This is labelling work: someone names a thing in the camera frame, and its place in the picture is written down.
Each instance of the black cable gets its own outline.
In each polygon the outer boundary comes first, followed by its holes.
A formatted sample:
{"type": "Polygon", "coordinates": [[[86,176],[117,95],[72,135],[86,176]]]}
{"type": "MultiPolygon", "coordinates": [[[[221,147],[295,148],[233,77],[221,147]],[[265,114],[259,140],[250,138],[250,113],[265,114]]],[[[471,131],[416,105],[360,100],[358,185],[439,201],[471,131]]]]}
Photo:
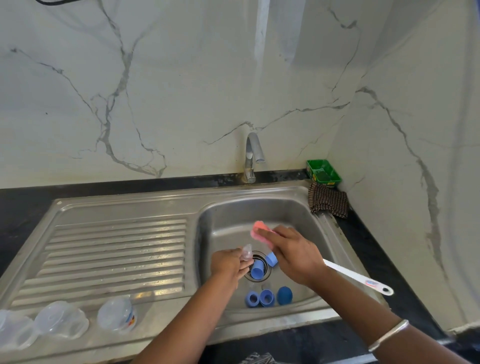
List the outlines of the black cable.
{"type": "Polygon", "coordinates": [[[58,0],[58,1],[42,1],[42,0],[35,0],[39,4],[47,5],[47,6],[57,6],[62,4],[68,4],[69,2],[75,2],[80,0],[58,0]]]}

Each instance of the bracelet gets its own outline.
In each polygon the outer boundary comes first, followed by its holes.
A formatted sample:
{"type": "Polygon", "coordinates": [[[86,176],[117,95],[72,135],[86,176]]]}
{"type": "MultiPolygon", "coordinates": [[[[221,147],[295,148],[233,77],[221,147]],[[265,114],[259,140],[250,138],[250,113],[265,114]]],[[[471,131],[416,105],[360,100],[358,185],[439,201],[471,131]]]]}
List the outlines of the bracelet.
{"type": "Polygon", "coordinates": [[[376,342],[374,342],[372,345],[368,347],[368,351],[372,352],[374,350],[377,350],[378,347],[382,342],[387,340],[389,337],[394,336],[395,334],[398,334],[400,331],[406,329],[408,327],[408,320],[402,320],[398,325],[396,325],[393,329],[388,331],[385,335],[383,335],[381,338],[379,338],[376,342]]]}

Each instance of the sink basin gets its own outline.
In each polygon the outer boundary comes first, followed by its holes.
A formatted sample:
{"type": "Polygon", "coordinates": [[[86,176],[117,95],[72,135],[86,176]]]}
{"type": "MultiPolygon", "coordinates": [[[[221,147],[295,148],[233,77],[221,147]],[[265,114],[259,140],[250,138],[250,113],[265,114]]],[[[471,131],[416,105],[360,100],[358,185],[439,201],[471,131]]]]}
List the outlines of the sink basin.
{"type": "MultiPolygon", "coordinates": [[[[201,283],[210,277],[210,258],[217,250],[234,249],[251,243],[254,258],[264,258],[271,252],[265,244],[250,237],[250,230],[257,220],[263,220],[271,227],[282,224],[296,228],[305,238],[317,244],[324,258],[333,259],[318,219],[310,213],[307,206],[288,198],[237,199],[208,206],[200,215],[195,243],[199,252],[201,283]]],[[[228,303],[227,310],[249,310],[245,305],[245,296],[249,291],[260,293],[262,288],[276,293],[280,287],[287,286],[293,292],[293,303],[318,298],[313,291],[288,278],[278,265],[274,268],[267,266],[265,271],[261,281],[253,279],[249,273],[239,281],[239,287],[228,303]]],[[[288,311],[289,308],[284,306],[283,310],[288,311]]],[[[262,313],[266,313],[265,308],[262,308],[262,313]]]]}
{"type": "MultiPolygon", "coordinates": [[[[250,237],[256,220],[292,226],[326,259],[367,275],[333,216],[310,213],[308,186],[294,181],[54,201],[0,278],[0,308],[35,318],[49,303],[65,300],[85,312],[90,326],[76,340],[40,337],[2,355],[0,363],[97,363],[137,354],[208,279],[214,251],[251,243],[258,259],[270,253],[250,237]],[[96,323],[100,306],[120,295],[129,296],[138,312],[128,335],[96,323]]],[[[278,266],[265,273],[262,280],[247,274],[239,281],[209,344],[339,319],[278,266]],[[246,307],[248,291],[276,294],[282,286],[292,290],[291,304],[246,307]]]]}

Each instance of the pink sponge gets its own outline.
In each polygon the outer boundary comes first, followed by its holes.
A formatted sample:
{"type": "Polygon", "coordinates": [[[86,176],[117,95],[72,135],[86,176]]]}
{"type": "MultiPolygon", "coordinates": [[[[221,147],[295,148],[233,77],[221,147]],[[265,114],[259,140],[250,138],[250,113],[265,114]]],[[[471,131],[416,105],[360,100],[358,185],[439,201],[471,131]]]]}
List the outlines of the pink sponge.
{"type": "Polygon", "coordinates": [[[256,221],[253,224],[252,230],[250,231],[250,236],[252,238],[254,238],[255,240],[258,240],[259,242],[267,244],[267,246],[270,248],[270,250],[273,250],[273,244],[269,240],[264,238],[263,236],[258,235],[256,232],[254,232],[253,231],[254,229],[263,229],[263,230],[271,231],[275,234],[276,234],[276,232],[273,231],[272,229],[270,229],[268,226],[266,226],[263,221],[256,221]]]}

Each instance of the faucet spout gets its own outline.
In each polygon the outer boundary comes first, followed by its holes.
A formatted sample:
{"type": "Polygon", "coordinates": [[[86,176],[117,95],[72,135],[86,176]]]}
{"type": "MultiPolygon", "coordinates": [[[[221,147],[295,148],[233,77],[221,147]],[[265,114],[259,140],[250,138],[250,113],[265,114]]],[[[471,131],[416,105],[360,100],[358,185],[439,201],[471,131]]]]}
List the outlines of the faucet spout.
{"type": "Polygon", "coordinates": [[[243,167],[244,179],[247,183],[254,183],[256,179],[253,173],[253,161],[255,161],[255,163],[265,163],[265,157],[257,133],[251,132],[247,136],[245,165],[243,167]]]}

